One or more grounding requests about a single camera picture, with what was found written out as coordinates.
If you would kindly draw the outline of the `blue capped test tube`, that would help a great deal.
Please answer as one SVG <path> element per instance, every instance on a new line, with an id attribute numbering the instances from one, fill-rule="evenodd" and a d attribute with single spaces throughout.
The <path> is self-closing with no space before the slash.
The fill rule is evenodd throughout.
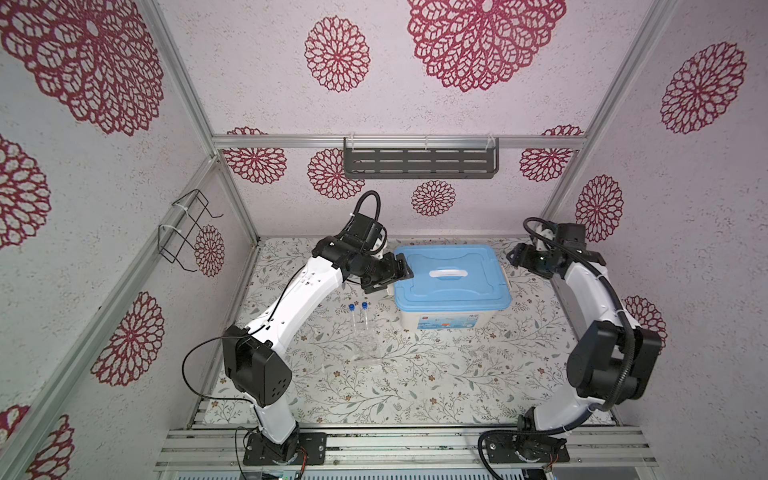
<path id="1" fill-rule="evenodd" d="M 357 312 L 354 304 L 348 305 L 348 315 L 351 324 L 351 331 L 353 335 L 358 333 Z"/>
<path id="2" fill-rule="evenodd" d="M 372 324 L 370 316 L 370 303 L 362 302 L 360 310 L 360 332 L 361 338 L 364 342 L 370 341 L 370 335 L 372 333 Z"/>

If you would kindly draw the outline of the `white plastic storage bin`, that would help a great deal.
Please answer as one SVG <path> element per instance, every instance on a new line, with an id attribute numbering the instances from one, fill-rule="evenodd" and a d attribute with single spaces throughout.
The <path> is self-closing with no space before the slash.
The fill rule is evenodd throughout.
<path id="1" fill-rule="evenodd" d="M 497 310 L 462 312 L 406 312 L 400 310 L 398 312 L 402 326 L 408 330 L 483 328 L 497 313 Z"/>

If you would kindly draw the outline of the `blue plastic lid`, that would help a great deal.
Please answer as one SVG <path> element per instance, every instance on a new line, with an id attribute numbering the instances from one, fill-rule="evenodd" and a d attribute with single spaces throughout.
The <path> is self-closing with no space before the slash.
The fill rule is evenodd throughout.
<path id="1" fill-rule="evenodd" d="M 408 313 L 484 312 L 512 302 L 507 277 L 488 245 L 417 245 L 395 250 L 413 273 L 394 284 L 397 307 Z"/>

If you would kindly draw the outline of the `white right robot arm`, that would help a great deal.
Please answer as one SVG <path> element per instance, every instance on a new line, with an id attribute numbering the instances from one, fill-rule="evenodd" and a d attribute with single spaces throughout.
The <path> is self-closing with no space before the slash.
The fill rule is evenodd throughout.
<path id="1" fill-rule="evenodd" d="M 662 340 L 629 313 L 608 279 L 601 254 L 572 242 L 565 250 L 519 243 L 507 260 L 547 280 L 560 277 L 590 322 L 569 354 L 567 383 L 547 402 L 519 416 L 512 435 L 521 462 L 551 462 L 564 448 L 565 433 L 598 411 L 642 397 Z"/>

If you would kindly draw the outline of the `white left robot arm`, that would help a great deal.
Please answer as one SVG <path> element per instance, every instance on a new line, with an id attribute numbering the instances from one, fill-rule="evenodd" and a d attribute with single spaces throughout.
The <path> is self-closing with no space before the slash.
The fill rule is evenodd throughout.
<path id="1" fill-rule="evenodd" d="M 413 277 L 405 255 L 361 249 L 336 237 L 320 240 L 279 298 L 245 327 L 221 339 L 226 376 L 252 404 L 264 457 L 287 464 L 297 455 L 300 427 L 283 398 L 293 372 L 283 356 L 315 309 L 349 277 L 374 293 Z"/>

